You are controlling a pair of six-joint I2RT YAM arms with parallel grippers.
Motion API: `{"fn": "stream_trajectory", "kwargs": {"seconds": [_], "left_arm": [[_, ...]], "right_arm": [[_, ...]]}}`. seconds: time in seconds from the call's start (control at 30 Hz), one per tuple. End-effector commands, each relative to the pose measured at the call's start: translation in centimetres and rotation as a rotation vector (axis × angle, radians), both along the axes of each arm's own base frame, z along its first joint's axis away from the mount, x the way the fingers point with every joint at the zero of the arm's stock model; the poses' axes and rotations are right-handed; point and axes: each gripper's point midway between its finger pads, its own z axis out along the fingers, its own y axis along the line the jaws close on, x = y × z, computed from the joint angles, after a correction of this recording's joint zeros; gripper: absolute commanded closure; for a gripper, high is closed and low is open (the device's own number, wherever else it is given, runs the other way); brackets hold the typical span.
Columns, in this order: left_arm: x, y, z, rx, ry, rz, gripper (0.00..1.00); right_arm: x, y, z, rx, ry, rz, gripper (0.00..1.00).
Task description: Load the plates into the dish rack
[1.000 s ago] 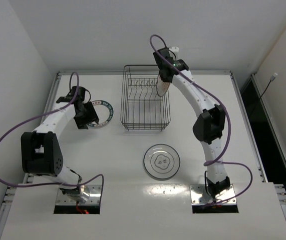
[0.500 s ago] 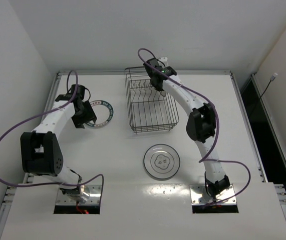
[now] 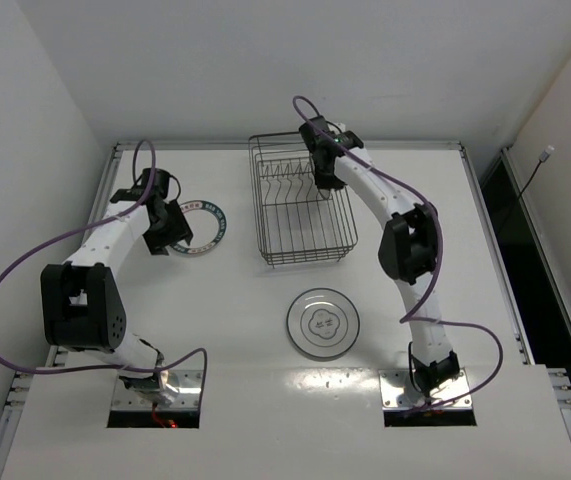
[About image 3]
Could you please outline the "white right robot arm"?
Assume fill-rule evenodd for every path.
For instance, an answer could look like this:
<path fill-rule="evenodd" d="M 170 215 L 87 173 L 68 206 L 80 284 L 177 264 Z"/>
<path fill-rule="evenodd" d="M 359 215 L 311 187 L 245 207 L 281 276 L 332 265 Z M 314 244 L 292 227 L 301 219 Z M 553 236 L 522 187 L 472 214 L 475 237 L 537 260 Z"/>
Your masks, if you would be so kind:
<path fill-rule="evenodd" d="M 377 258 L 403 299 L 410 327 L 410 379 L 425 398 L 456 377 L 460 366 L 449 341 L 435 293 L 443 253 L 442 229 L 434 206 L 411 187 L 391 180 L 374 166 L 353 132 L 333 132 L 318 115 L 299 127 L 310 153 L 316 185 L 349 187 L 382 228 Z"/>

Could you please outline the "small white green-rimmed plate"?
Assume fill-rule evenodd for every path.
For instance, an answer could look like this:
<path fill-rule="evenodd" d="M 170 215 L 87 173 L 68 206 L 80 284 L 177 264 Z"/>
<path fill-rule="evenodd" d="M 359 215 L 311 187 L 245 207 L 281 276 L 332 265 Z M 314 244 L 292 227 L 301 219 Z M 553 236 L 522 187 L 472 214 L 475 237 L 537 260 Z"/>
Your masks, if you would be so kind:
<path fill-rule="evenodd" d="M 361 319 L 354 303 L 331 288 L 299 294 L 285 320 L 290 343 L 306 358 L 331 361 L 344 356 L 357 342 Z"/>

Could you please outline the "white plate blue text rim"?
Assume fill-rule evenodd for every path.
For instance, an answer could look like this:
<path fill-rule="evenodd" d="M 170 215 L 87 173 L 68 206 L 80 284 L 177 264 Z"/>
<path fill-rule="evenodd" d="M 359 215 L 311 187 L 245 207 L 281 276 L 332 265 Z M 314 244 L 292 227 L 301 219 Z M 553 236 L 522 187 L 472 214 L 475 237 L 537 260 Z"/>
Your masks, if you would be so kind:
<path fill-rule="evenodd" d="M 207 200 L 191 200 L 180 205 L 193 232 L 190 242 L 181 240 L 170 248 L 178 254 L 201 256 L 220 244 L 227 232 L 227 218 L 223 210 Z"/>

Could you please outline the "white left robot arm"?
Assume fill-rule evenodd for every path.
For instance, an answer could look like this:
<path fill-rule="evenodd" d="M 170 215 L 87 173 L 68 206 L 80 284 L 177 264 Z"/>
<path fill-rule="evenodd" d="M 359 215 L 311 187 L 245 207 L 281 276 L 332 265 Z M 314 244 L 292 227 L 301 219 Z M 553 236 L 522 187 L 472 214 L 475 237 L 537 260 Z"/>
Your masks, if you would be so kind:
<path fill-rule="evenodd" d="M 47 265 L 40 276 L 47 342 L 116 366 L 126 389 L 163 406 L 171 404 L 177 390 L 163 368 L 161 351 L 129 331 L 116 277 L 138 240 L 152 255 L 192 241 L 178 202 L 168 197 L 174 179 L 167 171 L 144 169 L 130 188 L 112 196 L 108 223 L 64 263 Z"/>

